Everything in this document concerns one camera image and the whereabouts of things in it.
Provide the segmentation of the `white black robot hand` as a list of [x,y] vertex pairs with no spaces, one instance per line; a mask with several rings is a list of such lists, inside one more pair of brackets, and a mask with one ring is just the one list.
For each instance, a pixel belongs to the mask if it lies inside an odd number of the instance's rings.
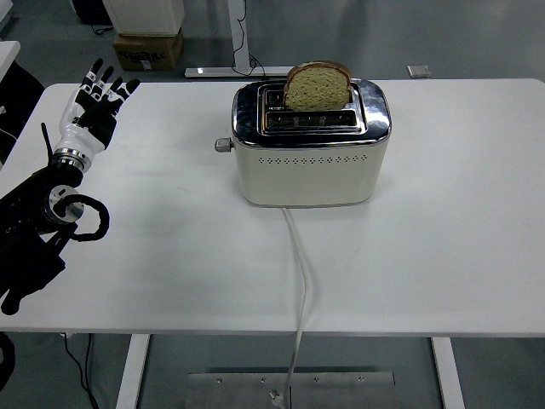
[[98,59],[71,95],[60,120],[61,139],[55,149],[78,151],[91,157],[107,149],[117,126],[121,106],[134,94],[141,81],[110,82],[114,68],[102,70]]

